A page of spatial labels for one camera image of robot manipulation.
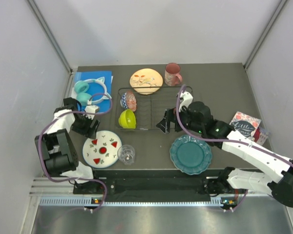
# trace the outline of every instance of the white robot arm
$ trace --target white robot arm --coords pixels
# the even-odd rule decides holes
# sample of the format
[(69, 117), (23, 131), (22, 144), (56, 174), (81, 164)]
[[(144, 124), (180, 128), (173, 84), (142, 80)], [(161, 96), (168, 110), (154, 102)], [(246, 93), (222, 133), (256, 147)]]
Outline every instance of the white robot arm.
[[(78, 102), (69, 97), (63, 100), (64, 106), (54, 111), (54, 119), (58, 119), (42, 136), (42, 158), (45, 167), (52, 176), (59, 176), (68, 171), (75, 171), (79, 165), (77, 152), (69, 136), (70, 130), (85, 137), (95, 138), (100, 122), (94, 115), (78, 111)], [(97, 113), (95, 105), (85, 108), (87, 113)], [(39, 136), (35, 137), (38, 151)]]
[[(284, 159), (284, 162), (255, 149), (260, 148), (265, 152), (272, 153), (245, 138), (229, 124), (214, 119), (208, 106), (200, 101), (192, 102), (193, 97), (189, 92), (181, 93), (180, 98), (178, 111), (183, 128), (200, 133), (202, 138), (209, 139), (207, 143), (210, 146), (216, 146), (237, 155), (262, 171), (250, 172), (226, 167), (217, 179), (216, 184), (219, 185), (219, 188), (248, 189), (266, 193), (280, 203), (293, 207), (293, 167), (290, 167), (290, 164), (293, 164), (292, 159), (274, 154)], [(177, 120), (176, 108), (167, 109), (163, 120), (157, 124), (157, 127), (167, 134), (170, 131), (170, 122), (175, 124), (176, 132), (183, 129)], [(228, 142), (228, 140), (238, 141), (242, 144)]]

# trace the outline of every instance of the beige plate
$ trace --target beige plate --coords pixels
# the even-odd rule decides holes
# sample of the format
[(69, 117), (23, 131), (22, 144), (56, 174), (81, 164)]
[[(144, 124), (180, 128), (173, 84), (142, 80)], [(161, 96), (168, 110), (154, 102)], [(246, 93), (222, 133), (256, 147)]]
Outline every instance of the beige plate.
[(140, 94), (148, 95), (156, 92), (163, 85), (163, 77), (150, 68), (136, 71), (130, 78), (130, 85)]

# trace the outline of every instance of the plate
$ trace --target plate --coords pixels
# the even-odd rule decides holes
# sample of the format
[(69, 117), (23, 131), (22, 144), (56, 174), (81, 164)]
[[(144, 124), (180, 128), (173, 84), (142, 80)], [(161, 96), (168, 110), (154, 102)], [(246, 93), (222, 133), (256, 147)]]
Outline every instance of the plate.
[(210, 146), (189, 135), (177, 138), (170, 148), (170, 159), (175, 167), (188, 175), (205, 171), (211, 162)]
[(85, 162), (93, 168), (106, 168), (117, 160), (117, 151), (122, 146), (120, 138), (110, 131), (98, 131), (96, 139), (88, 138), (83, 146)]
[(131, 87), (140, 94), (148, 95), (159, 90), (163, 85), (163, 77), (157, 71), (145, 68), (136, 71), (130, 78)]

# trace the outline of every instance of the mug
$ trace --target mug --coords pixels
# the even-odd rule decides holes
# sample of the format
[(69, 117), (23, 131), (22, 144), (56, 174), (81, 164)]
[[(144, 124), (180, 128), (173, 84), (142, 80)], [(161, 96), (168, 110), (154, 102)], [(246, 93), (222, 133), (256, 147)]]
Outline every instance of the mug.
[(175, 86), (182, 82), (180, 73), (180, 66), (177, 63), (169, 63), (165, 68), (165, 83), (168, 86)]

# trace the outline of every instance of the white plate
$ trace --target white plate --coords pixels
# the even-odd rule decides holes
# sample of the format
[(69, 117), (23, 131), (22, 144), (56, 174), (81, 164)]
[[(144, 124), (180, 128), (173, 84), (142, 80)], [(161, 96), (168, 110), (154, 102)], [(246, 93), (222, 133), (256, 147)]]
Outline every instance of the white plate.
[(162, 87), (163, 77), (157, 71), (145, 68), (136, 71), (131, 76), (129, 83), (138, 93), (148, 95), (156, 92)]
[(117, 160), (117, 151), (122, 146), (121, 139), (113, 132), (99, 131), (95, 140), (88, 138), (83, 147), (85, 162), (93, 168), (106, 168)]

